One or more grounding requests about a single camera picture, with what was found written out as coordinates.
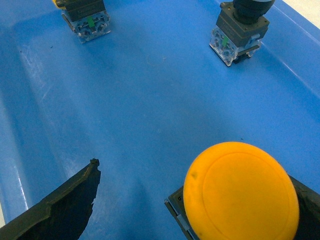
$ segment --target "yellow mushroom button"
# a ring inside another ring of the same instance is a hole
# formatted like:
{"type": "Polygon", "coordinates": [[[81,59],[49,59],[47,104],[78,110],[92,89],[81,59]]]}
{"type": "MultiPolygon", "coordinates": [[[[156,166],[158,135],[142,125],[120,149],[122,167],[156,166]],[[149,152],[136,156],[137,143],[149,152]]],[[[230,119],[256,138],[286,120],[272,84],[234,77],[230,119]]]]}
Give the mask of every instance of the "yellow mushroom button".
{"type": "Polygon", "coordinates": [[[186,175],[183,200],[201,240],[292,240],[298,228],[288,174],[268,153],[242,142],[202,152],[186,175]]]}

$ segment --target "black plastic piece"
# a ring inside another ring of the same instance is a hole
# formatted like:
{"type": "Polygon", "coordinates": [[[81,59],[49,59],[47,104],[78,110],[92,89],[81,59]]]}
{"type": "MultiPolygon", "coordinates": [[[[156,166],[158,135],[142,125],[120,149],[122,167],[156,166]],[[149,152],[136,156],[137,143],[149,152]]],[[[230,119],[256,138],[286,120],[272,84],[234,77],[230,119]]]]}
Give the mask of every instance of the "black plastic piece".
{"type": "Polygon", "coordinates": [[[275,0],[233,0],[233,6],[236,9],[235,17],[242,23],[256,23],[258,18],[266,14],[274,3],[275,0]]]}
{"type": "MultiPolygon", "coordinates": [[[[294,240],[320,240],[320,195],[295,178],[290,176],[299,201],[299,225],[294,240]]],[[[170,195],[164,204],[179,224],[188,240],[199,240],[189,224],[183,203],[183,186],[170,195]],[[186,231],[181,223],[187,223],[190,229],[186,231]]]]}
{"type": "Polygon", "coordinates": [[[237,56],[240,57],[240,56],[242,56],[242,55],[244,55],[244,54],[246,54],[246,53],[248,53],[248,52],[250,52],[250,51],[256,50],[256,49],[258,49],[258,48],[260,48],[260,46],[259,46],[259,45],[255,45],[255,46],[250,47],[250,48],[248,48],[248,49],[246,49],[246,50],[243,50],[243,51],[238,52],[237,56]]]}
{"type": "Polygon", "coordinates": [[[1,240],[77,240],[93,211],[101,172],[99,160],[63,183],[20,216],[0,228],[1,240]]]}
{"type": "Polygon", "coordinates": [[[222,2],[220,8],[221,13],[216,25],[238,48],[245,46],[251,37],[256,34],[259,34],[258,39],[265,36],[270,22],[264,16],[261,16],[257,23],[248,25],[239,22],[234,17],[236,9],[232,2],[222,2]]]}
{"type": "Polygon", "coordinates": [[[299,200],[300,219],[294,240],[320,240],[320,195],[290,177],[299,200]]]}
{"type": "Polygon", "coordinates": [[[71,22],[106,10],[103,0],[56,0],[55,4],[59,8],[65,7],[71,22]]]}

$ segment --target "white surface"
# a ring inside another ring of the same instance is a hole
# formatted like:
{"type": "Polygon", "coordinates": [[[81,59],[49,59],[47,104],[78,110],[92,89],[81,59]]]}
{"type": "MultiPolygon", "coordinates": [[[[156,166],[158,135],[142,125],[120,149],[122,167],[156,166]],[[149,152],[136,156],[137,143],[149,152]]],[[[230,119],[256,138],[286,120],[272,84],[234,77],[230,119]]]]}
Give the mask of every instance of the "white surface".
{"type": "MultiPolygon", "coordinates": [[[[283,0],[320,29],[320,0],[283,0]]],[[[5,225],[0,204],[0,228],[5,225]]]]}
{"type": "Polygon", "coordinates": [[[0,228],[5,225],[5,220],[4,220],[4,215],[2,213],[2,208],[1,208],[1,204],[0,204],[0,228]]]}

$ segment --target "blue bin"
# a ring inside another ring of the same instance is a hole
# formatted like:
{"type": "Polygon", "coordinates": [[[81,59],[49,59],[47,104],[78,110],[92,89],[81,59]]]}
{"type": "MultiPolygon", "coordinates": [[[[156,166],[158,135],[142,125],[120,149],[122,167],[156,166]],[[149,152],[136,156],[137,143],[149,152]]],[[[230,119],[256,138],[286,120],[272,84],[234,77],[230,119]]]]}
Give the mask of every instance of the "blue bin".
{"type": "Polygon", "coordinates": [[[6,222],[99,158],[80,239],[184,240],[164,199],[226,141],[320,193],[320,30],[278,0],[261,49],[228,68],[209,47],[220,2],[109,0],[111,33],[85,44],[50,0],[1,3],[6,222]]]}

